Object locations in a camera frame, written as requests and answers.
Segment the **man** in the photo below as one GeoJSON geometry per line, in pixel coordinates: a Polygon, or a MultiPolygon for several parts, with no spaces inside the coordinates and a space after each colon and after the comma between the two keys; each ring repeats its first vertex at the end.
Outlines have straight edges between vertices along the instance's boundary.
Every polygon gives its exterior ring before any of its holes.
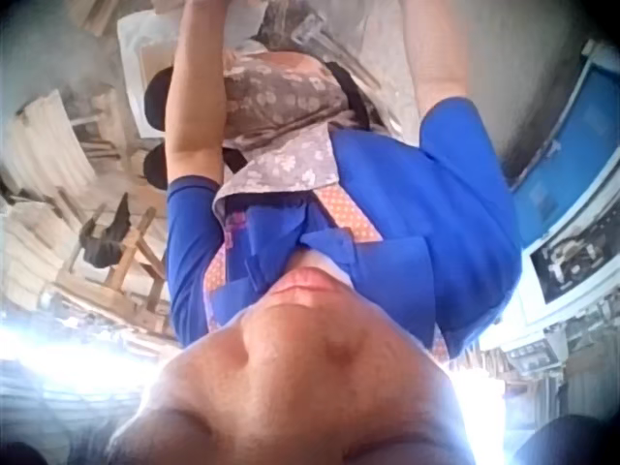
{"type": "Polygon", "coordinates": [[[424,347],[437,326],[456,356],[497,318],[520,273],[516,224],[467,100],[450,1],[402,7],[420,148],[329,134],[338,186],[381,240],[352,240],[314,193],[232,196],[226,284],[206,292],[224,242],[212,204],[227,1],[188,0],[166,120],[171,318],[188,347],[113,442],[113,462],[472,462],[424,347]],[[207,335],[208,312],[222,328],[207,335]]]}

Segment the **white object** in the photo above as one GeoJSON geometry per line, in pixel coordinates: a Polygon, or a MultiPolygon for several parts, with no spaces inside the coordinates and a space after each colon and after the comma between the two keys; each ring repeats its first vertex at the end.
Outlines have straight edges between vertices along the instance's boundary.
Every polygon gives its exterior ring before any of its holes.
{"type": "MultiPolygon", "coordinates": [[[[224,30],[228,48],[240,46],[255,36],[263,23],[267,3],[248,5],[246,0],[232,0],[224,30]]],[[[117,24],[120,55],[125,75],[127,97],[141,138],[162,138],[164,133],[152,128],[144,116],[144,82],[140,54],[144,47],[173,47],[178,41],[182,10],[156,15],[154,10],[138,12],[119,19],[117,24]]]]}

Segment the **mouth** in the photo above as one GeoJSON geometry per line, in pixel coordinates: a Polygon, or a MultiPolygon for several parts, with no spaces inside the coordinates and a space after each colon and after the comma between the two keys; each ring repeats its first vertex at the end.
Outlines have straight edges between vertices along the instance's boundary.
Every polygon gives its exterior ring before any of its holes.
{"type": "Polygon", "coordinates": [[[303,266],[285,274],[267,293],[278,295],[291,289],[338,291],[343,284],[321,269],[303,266]]]}

